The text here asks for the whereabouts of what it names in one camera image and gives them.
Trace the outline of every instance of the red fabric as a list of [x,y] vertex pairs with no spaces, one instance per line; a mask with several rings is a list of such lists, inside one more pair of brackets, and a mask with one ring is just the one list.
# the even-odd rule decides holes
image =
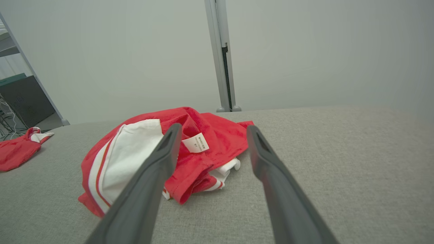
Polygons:
[[104,136],[82,162],[85,193],[79,197],[79,201],[95,215],[104,216],[89,190],[89,173],[96,154],[116,135],[121,125],[145,119],[160,119],[163,134],[172,124],[180,123],[182,140],[203,133],[210,147],[202,153],[190,153],[181,143],[175,172],[164,185],[180,204],[185,203],[192,193],[204,191],[216,183],[216,179],[208,172],[228,163],[247,149],[246,128],[253,124],[252,121],[234,123],[210,113],[200,114],[188,107],[142,114],[128,119]]
[[32,127],[23,136],[0,142],[0,171],[9,171],[19,167],[29,160],[35,152],[39,151],[41,144],[49,136],[45,137],[41,143],[33,142],[30,137],[35,133],[41,133],[41,131],[37,127]]

